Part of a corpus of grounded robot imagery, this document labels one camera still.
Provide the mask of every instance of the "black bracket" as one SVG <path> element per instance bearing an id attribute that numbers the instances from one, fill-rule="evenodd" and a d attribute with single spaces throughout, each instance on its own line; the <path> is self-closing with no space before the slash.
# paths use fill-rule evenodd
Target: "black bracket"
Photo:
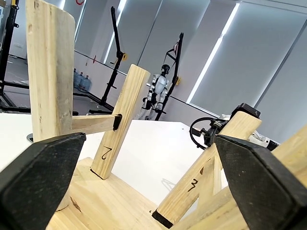
<path id="1" fill-rule="evenodd" d="M 113 131 L 117 130 L 119 127 L 119 124 L 121 122 L 121 119 L 123 118 L 122 114 L 117 114 L 114 118 L 114 124 L 113 124 Z"/>

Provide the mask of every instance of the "black marker writing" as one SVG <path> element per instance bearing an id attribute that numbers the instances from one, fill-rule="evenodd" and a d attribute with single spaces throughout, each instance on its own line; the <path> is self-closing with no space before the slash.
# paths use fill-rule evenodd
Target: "black marker writing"
<path id="1" fill-rule="evenodd" d="M 108 149 L 108 152 L 110 152 L 110 151 L 112 150 L 112 149 L 109 148 L 109 147 L 106 147 L 106 146 L 104 146 L 104 147 Z M 108 152 L 106 152 L 104 155 L 102 155 L 101 159 L 105 160 L 105 159 L 106 159 L 106 154 L 107 154 Z"/>
<path id="2" fill-rule="evenodd" d="M 191 187 L 191 188 L 188 190 L 188 192 L 191 191 L 193 188 L 195 188 L 195 185 L 198 183 L 198 180 L 196 180 L 196 179 L 193 179 L 193 181 L 194 181 L 194 182 L 191 183 L 191 185 L 193 185 L 193 187 Z"/>

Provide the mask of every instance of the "water bottle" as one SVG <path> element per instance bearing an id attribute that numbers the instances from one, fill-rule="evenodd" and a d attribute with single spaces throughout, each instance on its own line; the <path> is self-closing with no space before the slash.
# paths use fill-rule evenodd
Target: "water bottle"
<path id="1" fill-rule="evenodd" d="M 81 81 L 82 81 L 83 78 L 84 78 L 83 72 L 81 72 L 80 74 L 78 74 L 78 73 L 76 72 L 76 77 L 75 77 L 75 80 L 73 81 L 73 86 L 74 86 L 74 88 L 76 88 L 76 89 L 79 88 L 79 85 L 80 85 L 80 83 L 81 83 Z"/>
<path id="2" fill-rule="evenodd" d="M 76 68 L 74 68 L 73 69 L 73 87 L 74 88 L 77 88 L 77 75 L 79 75 L 78 73 L 77 73 L 77 69 Z"/>
<path id="3" fill-rule="evenodd" d="M 81 80 L 81 83 L 79 85 L 79 90 L 81 92 L 88 92 L 90 90 L 91 87 L 91 81 L 88 79 L 88 75 L 86 75 L 86 78 L 83 78 Z"/>

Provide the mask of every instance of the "window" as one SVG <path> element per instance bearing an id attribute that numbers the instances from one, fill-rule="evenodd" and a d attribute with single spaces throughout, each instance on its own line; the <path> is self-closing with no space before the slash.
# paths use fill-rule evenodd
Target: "window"
<path id="1" fill-rule="evenodd" d="M 242 102 L 256 104 L 306 19 L 248 3 L 231 15 L 187 101 L 216 115 L 230 114 Z"/>

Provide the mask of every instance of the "black rubber pad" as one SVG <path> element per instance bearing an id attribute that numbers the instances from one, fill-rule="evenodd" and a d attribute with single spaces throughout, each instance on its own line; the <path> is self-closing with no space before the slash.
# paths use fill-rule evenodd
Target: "black rubber pad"
<path id="1" fill-rule="evenodd" d="M 34 143 L 0 173 L 2 225 L 46 228 L 68 189 L 85 140 L 84 133 L 75 133 Z"/>
<path id="2" fill-rule="evenodd" d="M 251 230 L 307 229 L 307 190 L 267 148 L 223 135 L 216 146 Z"/>

